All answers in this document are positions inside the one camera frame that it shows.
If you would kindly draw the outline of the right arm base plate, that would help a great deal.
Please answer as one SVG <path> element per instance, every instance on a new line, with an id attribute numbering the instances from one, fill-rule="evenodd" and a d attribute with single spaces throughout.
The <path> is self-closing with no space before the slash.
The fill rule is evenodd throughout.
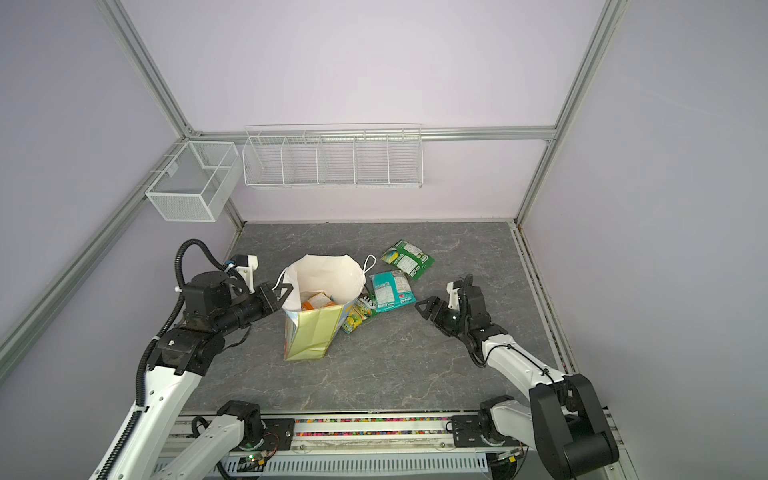
<path id="1" fill-rule="evenodd" d="M 477 414 L 454 415 L 446 423 L 446 430 L 452 435 L 457 448 L 492 447 L 493 443 L 482 432 Z"/>

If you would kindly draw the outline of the yellow-green Fox's candy packet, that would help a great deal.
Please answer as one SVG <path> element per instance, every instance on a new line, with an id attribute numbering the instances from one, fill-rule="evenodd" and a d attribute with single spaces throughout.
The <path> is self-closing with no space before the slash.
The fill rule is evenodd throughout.
<path id="1" fill-rule="evenodd" d="M 351 334 L 376 315 L 376 303 L 365 298 L 359 298 L 353 302 L 341 328 L 346 334 Z"/>

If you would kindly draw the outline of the white and green paper bag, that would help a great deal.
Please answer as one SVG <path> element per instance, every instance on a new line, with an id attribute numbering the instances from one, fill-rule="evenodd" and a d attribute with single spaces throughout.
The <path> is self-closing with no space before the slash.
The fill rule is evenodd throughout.
<path id="1" fill-rule="evenodd" d="M 372 255 L 362 264 L 348 255 L 306 255 L 283 270 L 274 290 L 286 316 L 286 361 L 325 356 L 375 264 Z"/>

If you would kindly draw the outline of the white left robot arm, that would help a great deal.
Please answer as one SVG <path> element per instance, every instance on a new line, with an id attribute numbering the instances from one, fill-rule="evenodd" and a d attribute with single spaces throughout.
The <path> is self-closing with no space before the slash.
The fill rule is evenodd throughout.
<path id="1" fill-rule="evenodd" d="M 247 282 L 242 261 L 218 261 L 199 239 L 180 245 L 174 258 L 177 301 L 142 353 L 134 403 L 92 478 L 202 479 L 232 450 L 264 445 L 269 432 L 260 407 L 230 400 L 212 420 L 193 419 L 192 443 L 166 467 L 155 468 L 182 408 L 213 360 L 229 349 L 227 336 L 249 332 L 280 311 L 293 292 L 283 279 Z"/>

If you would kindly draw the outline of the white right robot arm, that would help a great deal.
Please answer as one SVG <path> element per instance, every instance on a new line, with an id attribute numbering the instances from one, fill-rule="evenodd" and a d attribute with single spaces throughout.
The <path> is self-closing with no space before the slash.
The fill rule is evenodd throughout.
<path id="1" fill-rule="evenodd" d="M 485 440 L 520 441 L 537 452 L 554 479 L 576 479 L 619 460 L 615 435 L 588 378 L 547 365 L 494 323 L 472 276 L 449 283 L 446 291 L 447 300 L 431 296 L 414 307 L 459 340 L 476 366 L 501 373 L 528 402 L 499 396 L 483 403 L 478 417 Z"/>

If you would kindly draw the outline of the orange Fox's candy packet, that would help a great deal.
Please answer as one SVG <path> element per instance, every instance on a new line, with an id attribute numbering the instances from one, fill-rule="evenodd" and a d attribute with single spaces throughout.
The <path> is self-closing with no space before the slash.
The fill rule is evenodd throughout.
<path id="1" fill-rule="evenodd" d="M 302 302 L 303 311 L 312 311 L 335 306 L 336 302 L 324 292 L 318 292 Z"/>

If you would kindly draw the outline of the teal Fox's candy packet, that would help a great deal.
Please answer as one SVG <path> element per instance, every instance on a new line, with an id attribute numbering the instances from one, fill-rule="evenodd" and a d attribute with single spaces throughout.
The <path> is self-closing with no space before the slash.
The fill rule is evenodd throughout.
<path id="1" fill-rule="evenodd" d="M 393 311 L 417 301 L 408 277 L 400 270 L 376 273 L 369 280 L 377 313 Z"/>

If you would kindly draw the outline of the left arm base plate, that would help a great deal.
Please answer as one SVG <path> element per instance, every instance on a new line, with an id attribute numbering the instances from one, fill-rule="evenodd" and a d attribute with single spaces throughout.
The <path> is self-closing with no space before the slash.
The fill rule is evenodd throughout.
<path id="1" fill-rule="evenodd" d="M 245 452 L 272 452 L 291 449 L 296 421 L 289 417 L 262 419 L 262 437 L 260 440 L 244 439 L 239 449 Z"/>

